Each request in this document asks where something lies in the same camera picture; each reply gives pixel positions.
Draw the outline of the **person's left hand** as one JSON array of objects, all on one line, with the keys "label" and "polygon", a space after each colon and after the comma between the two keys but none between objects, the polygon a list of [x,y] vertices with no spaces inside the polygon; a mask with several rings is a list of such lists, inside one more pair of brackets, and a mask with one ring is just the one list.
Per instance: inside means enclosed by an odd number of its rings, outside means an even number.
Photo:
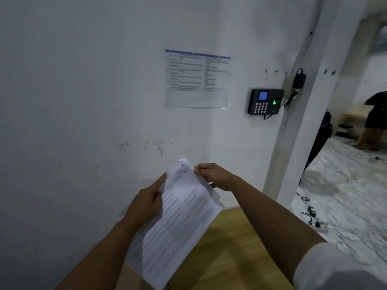
[{"label": "person's left hand", "polygon": [[141,228],[153,219],[162,207],[161,192],[153,193],[150,186],[138,192],[123,217],[123,221],[133,228]]}]

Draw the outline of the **person's right hand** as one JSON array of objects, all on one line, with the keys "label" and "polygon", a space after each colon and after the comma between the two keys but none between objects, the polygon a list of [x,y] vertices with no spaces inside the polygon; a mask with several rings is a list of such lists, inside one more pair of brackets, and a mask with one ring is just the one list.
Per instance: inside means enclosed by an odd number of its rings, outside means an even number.
[{"label": "person's right hand", "polygon": [[232,192],[241,182],[241,178],[217,165],[216,185],[210,185],[213,188],[219,188],[223,191]]}]

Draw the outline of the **white printed paper sheets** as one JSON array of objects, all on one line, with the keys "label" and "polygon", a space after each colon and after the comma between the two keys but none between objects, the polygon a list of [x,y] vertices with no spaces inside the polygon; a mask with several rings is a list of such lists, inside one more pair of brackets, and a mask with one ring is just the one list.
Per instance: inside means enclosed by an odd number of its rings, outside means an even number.
[{"label": "white printed paper sheets", "polygon": [[134,236],[125,259],[155,290],[163,290],[224,207],[185,158],[170,167],[160,191],[161,211]]}]

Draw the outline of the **person's left forearm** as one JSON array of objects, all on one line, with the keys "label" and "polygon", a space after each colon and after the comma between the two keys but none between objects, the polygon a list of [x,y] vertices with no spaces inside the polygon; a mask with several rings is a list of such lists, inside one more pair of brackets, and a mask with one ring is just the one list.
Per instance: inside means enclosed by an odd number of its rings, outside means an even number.
[{"label": "person's left forearm", "polygon": [[54,290],[115,290],[129,246],[145,222],[124,217]]}]

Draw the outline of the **person's right forearm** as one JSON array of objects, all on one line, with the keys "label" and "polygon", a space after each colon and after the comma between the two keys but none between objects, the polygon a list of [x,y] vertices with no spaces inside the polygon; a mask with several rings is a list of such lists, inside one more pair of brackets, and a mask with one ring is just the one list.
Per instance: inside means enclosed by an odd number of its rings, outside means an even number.
[{"label": "person's right forearm", "polygon": [[313,246],[326,243],[326,240],[291,211],[242,178],[234,176],[231,183],[231,192],[268,254],[295,286],[293,277],[302,258]]}]

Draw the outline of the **black fingerprint attendance terminal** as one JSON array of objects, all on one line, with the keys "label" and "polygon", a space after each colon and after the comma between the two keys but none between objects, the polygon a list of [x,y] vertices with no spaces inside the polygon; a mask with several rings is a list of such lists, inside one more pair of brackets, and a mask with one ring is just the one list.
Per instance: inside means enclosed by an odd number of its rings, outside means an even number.
[{"label": "black fingerprint attendance terminal", "polygon": [[250,93],[247,114],[251,116],[277,115],[283,96],[283,89],[254,88]]}]

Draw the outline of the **black bag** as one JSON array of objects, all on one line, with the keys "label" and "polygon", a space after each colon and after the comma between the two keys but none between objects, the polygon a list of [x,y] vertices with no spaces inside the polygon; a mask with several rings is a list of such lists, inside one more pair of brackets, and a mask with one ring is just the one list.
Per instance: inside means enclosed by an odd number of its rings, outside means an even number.
[{"label": "black bag", "polygon": [[304,167],[304,171],[307,169],[307,167],[312,163],[312,161],[316,158],[318,153],[322,150],[324,147],[326,141],[331,138],[332,136],[332,124],[331,124],[331,114],[328,110],[326,110],[324,117],[322,119],[321,125],[319,127],[316,139],[313,143],[311,152],[308,156],[307,163]]}]

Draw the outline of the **black power adapter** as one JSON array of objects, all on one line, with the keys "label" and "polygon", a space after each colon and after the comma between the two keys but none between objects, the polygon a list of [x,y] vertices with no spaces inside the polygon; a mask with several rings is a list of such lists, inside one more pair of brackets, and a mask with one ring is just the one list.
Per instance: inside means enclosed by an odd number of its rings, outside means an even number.
[{"label": "black power adapter", "polygon": [[302,89],[305,81],[306,81],[306,74],[304,73],[303,68],[299,68],[295,74],[295,77],[293,79],[292,88],[293,89]]}]

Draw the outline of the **wooden bench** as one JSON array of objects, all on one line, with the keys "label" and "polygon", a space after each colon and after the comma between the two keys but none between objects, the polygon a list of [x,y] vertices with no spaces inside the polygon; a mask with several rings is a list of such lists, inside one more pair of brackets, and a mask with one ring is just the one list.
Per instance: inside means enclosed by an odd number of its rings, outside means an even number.
[{"label": "wooden bench", "polygon": [[359,112],[348,111],[341,114],[337,128],[342,130],[354,130],[363,128],[369,112],[362,110]]}]

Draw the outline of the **white shirt sleeve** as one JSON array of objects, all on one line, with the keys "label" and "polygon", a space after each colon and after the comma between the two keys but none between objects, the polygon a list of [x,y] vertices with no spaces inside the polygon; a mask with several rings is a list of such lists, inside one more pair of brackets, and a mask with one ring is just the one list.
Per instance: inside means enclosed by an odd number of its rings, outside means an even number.
[{"label": "white shirt sleeve", "polygon": [[295,290],[387,290],[387,284],[329,243],[313,246],[293,276]]}]

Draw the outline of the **laminated schedule wall notice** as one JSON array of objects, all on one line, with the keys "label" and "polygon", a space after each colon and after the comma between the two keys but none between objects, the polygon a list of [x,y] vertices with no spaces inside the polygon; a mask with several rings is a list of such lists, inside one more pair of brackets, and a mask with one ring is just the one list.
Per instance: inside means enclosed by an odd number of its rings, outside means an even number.
[{"label": "laminated schedule wall notice", "polygon": [[231,57],[172,49],[164,54],[167,107],[229,107]]}]

